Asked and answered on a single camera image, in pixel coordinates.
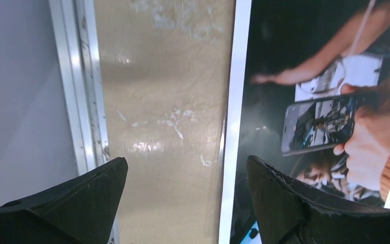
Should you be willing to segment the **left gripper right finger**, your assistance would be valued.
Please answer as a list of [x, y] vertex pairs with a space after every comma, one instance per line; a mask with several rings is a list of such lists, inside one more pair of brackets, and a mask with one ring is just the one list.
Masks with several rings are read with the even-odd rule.
[[390, 243], [390, 209], [325, 193], [257, 156], [246, 168], [262, 243]]

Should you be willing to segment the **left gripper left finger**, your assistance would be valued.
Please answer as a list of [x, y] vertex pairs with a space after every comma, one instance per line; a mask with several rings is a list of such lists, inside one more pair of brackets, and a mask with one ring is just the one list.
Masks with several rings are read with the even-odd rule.
[[0, 243], [109, 243], [127, 172], [115, 158], [0, 206]]

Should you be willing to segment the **printed photo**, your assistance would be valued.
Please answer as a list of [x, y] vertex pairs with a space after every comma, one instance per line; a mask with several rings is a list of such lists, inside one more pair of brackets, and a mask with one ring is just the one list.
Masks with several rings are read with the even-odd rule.
[[384, 206], [347, 179], [346, 142], [362, 102], [344, 85], [389, 88], [390, 1], [247, 1], [235, 24], [220, 243], [261, 243], [246, 161], [257, 156], [331, 195]]

